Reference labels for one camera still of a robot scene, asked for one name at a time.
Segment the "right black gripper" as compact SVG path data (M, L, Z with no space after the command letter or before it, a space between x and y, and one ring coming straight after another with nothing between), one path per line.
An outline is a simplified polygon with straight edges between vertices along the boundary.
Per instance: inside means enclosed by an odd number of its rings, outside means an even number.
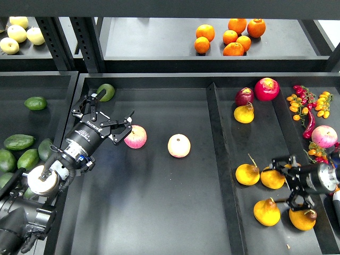
M309 194L329 193L329 165L325 163L300 166L295 156L283 156L273 158L269 169L288 176L291 194L286 203L292 211L313 209L315 203Z

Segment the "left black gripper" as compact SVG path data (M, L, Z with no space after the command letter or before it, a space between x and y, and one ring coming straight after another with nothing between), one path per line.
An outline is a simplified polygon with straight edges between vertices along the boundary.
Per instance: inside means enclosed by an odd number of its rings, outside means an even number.
M132 132L134 110L120 120L97 113L97 103L105 94L106 89L84 95L71 107L71 114L81 121L66 135L65 151L75 159L77 155L91 156L107 138L117 146Z

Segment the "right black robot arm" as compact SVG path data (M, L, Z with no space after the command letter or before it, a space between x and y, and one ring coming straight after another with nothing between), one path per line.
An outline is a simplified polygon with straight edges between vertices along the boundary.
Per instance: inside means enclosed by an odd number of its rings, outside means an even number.
M269 164L285 177L291 192L285 200L292 211L312 209L315 205L312 194L329 194L339 185L339 153L327 155L328 162L299 166L295 156L274 158Z

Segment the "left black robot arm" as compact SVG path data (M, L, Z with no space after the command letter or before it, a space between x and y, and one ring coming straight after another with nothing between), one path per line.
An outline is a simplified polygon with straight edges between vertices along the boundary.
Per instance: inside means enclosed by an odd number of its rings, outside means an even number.
M80 98L70 111L79 122L64 148L52 145L44 164L19 168L1 189L1 254L27 253L44 240L56 218L55 203L77 176L94 168L98 147L106 139L118 145L132 132L131 115L114 120L97 109L106 94L102 89Z

